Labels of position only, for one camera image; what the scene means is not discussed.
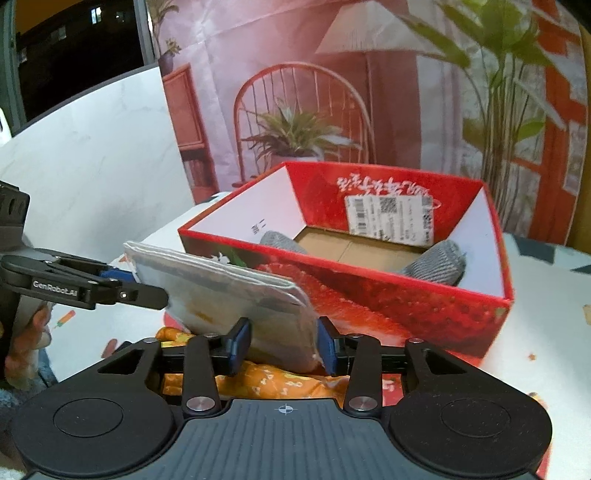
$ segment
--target cardboard bottom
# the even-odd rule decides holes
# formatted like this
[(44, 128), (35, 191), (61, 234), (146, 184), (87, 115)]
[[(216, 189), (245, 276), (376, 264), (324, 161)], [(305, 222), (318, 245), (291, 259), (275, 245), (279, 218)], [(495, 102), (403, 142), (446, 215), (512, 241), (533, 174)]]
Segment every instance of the cardboard bottom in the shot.
[(312, 227), (304, 228), (295, 241), (314, 257), (391, 273), (410, 265), (426, 250)]

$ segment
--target table surface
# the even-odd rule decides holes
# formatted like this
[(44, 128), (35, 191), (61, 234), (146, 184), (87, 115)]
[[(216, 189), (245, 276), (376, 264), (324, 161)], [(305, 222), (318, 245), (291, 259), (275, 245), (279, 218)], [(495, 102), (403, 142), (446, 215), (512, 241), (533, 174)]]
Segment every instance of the table surface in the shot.
[[(178, 228), (225, 195), (195, 206), (144, 243), (182, 251)], [(547, 480), (589, 480), (591, 325), (583, 307), (591, 304), (591, 275), (571, 269), (591, 264), (591, 257), (559, 248), (550, 265), (522, 256), (511, 235), (505, 244), (516, 301), (481, 368), (525, 393), (536, 392), (547, 406), (554, 427)], [(113, 265), (126, 267), (119, 259)], [(58, 326), (72, 310), (72, 319)], [(162, 325), (163, 312), (128, 305), (95, 311), (58, 305), (47, 348), (56, 377), (63, 380), (99, 361), (111, 339), (136, 342)]]

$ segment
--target printed backdrop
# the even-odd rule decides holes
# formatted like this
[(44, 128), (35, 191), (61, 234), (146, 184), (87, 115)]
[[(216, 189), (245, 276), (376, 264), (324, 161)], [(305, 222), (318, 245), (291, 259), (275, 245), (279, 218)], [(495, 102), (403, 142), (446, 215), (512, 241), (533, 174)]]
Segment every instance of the printed backdrop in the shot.
[(147, 4), (196, 201), (288, 156), (264, 115), (283, 106), (339, 134), (324, 160), (480, 178), (506, 231), (566, 241), (587, 90), (580, 27), (554, 0)]

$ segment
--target metal screw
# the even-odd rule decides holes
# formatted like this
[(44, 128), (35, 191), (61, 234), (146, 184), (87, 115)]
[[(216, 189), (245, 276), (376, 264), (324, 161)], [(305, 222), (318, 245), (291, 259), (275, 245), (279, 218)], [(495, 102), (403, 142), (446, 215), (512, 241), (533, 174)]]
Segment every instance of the metal screw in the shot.
[(378, 402), (372, 397), (355, 397), (349, 401), (349, 407), (357, 411), (370, 411), (378, 406)]
[(215, 406), (215, 400), (209, 397), (193, 397), (187, 400), (187, 408), (193, 411), (208, 411)]

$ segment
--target person's hand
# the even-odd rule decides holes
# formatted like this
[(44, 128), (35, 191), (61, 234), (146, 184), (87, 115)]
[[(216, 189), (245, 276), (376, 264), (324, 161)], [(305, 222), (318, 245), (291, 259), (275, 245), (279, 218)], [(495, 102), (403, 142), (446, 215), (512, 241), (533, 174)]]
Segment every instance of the person's hand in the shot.
[(13, 387), (27, 390), (30, 381), (37, 375), (38, 350), (51, 342), (47, 329), (49, 318), (49, 308), (44, 306), (25, 329), (12, 339), (4, 362), (4, 374)]

